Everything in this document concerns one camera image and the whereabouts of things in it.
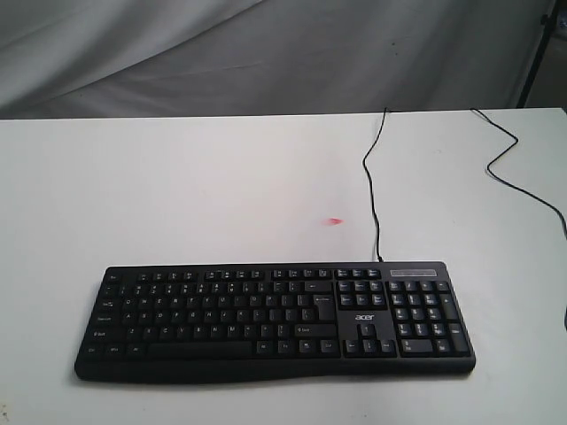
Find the black acer keyboard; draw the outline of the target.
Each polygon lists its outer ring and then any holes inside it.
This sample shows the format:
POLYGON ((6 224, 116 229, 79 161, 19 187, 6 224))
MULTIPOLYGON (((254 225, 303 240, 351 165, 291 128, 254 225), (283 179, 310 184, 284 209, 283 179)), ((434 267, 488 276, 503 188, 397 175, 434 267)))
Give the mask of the black acer keyboard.
POLYGON ((102 383, 458 375, 476 364, 441 262, 109 267, 74 371, 102 383))

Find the grey backdrop cloth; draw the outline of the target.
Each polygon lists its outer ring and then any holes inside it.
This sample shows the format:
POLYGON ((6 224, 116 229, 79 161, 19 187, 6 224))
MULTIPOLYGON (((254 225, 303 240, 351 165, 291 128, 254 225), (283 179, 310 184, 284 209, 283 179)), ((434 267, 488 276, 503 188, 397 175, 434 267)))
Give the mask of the grey backdrop cloth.
POLYGON ((551 1, 4 1, 5 119, 517 105, 551 1))

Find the black tripod stand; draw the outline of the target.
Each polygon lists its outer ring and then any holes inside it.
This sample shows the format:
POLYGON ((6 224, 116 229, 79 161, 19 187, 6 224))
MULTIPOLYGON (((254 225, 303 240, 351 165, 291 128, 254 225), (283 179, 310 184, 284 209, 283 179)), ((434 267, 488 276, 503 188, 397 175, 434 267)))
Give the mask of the black tripod stand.
POLYGON ((540 38, 536 49, 532 54, 532 62, 524 78, 524 84, 517 97, 516 108, 523 109, 529 100, 533 84, 540 70, 541 63, 545 56, 549 41, 555 31, 556 19, 560 9, 560 1, 551 2, 548 9, 540 16, 540 38))

